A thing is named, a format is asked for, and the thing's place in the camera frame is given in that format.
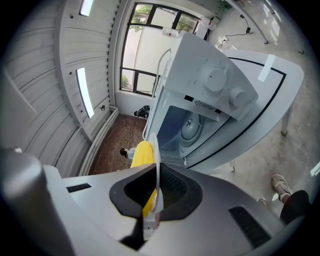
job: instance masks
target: corrugated metal wall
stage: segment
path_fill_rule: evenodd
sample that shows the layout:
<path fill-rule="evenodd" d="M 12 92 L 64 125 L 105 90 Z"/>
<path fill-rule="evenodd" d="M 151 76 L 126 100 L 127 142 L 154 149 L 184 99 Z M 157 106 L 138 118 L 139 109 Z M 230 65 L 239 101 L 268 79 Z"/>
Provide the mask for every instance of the corrugated metal wall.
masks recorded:
<path fill-rule="evenodd" d="M 78 174 L 92 141 L 111 114 L 108 54 L 119 1 L 95 0 L 89 17 L 79 15 L 81 3 L 41 3 L 17 32 L 3 62 L 36 111 L 24 143 L 18 146 L 43 164 L 56 166 L 63 177 Z M 57 58 L 58 44 L 63 46 L 62 58 Z M 59 67 L 66 79 L 59 79 Z M 83 67 L 94 108 L 92 118 L 87 117 L 76 78 L 76 69 Z"/>

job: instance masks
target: concrete floor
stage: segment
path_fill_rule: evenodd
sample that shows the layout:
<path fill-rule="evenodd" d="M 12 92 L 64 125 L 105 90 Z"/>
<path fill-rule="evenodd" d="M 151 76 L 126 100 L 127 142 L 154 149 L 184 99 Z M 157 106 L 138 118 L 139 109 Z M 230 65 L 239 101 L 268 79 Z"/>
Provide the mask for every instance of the concrete floor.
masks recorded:
<path fill-rule="evenodd" d="M 244 9 L 260 26 L 268 40 L 263 39 L 248 20 L 250 34 L 230 36 L 221 49 L 247 50 L 273 54 L 301 66 L 304 81 L 293 104 L 293 113 L 286 137 L 279 123 L 262 141 L 238 158 L 225 164 L 218 176 L 231 181 L 252 197 L 265 198 L 269 208 L 280 215 L 282 204 L 274 199 L 270 179 L 282 174 L 293 191 L 306 190 L 311 198 L 318 192 L 320 175 L 311 177 L 311 169 L 320 161 L 320 77 L 319 66 L 306 38 L 294 29 L 286 12 L 271 1 L 275 14 L 262 0 L 242 0 Z M 216 30 L 208 37 L 214 45 L 219 37 L 245 34 L 247 24 L 234 8 L 225 12 Z"/>

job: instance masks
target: washing machine drum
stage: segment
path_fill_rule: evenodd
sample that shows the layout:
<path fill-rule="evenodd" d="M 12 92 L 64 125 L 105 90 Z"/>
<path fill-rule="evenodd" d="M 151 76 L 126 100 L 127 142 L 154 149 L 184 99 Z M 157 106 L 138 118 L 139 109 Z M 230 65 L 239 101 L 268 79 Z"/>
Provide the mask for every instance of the washing machine drum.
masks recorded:
<path fill-rule="evenodd" d="M 202 115 L 193 112 L 186 117 L 181 128 L 181 146 L 187 148 L 197 141 L 203 130 L 204 121 Z"/>

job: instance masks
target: tree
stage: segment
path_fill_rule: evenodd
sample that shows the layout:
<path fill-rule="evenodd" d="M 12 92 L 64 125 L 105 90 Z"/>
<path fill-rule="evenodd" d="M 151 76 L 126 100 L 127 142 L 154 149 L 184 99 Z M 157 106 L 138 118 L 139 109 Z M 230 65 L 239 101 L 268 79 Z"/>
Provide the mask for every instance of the tree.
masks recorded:
<path fill-rule="evenodd" d="M 151 5 L 141 5 L 138 9 L 135 10 L 133 14 L 133 18 L 131 23 L 138 23 L 138 24 L 145 24 L 147 23 L 147 19 L 151 12 L 152 6 Z M 139 32 L 142 30 L 141 26 L 130 26 L 129 29 L 134 29 L 134 32 Z"/>
<path fill-rule="evenodd" d="M 182 14 L 175 30 L 179 32 L 181 32 L 182 30 L 186 32 L 193 32 L 196 22 L 197 21 L 192 17 Z"/>
<path fill-rule="evenodd" d="M 121 77 L 121 80 L 122 80 L 122 87 L 131 87 L 130 83 L 129 83 L 129 80 L 128 78 L 126 77 L 126 75 L 122 75 Z"/>

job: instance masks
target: black rubber cover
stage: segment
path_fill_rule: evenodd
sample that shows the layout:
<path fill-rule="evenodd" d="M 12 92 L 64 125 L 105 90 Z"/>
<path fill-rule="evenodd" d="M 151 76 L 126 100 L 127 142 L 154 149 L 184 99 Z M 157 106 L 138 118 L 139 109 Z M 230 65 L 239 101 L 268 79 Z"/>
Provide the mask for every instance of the black rubber cover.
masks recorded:
<path fill-rule="evenodd" d="M 122 215 L 141 218 L 142 209 L 156 187 L 156 175 L 156 165 L 152 164 L 111 187 L 110 200 Z M 164 203 L 161 221 L 184 219 L 202 201 L 200 185 L 164 163 L 160 164 L 160 188 Z"/>

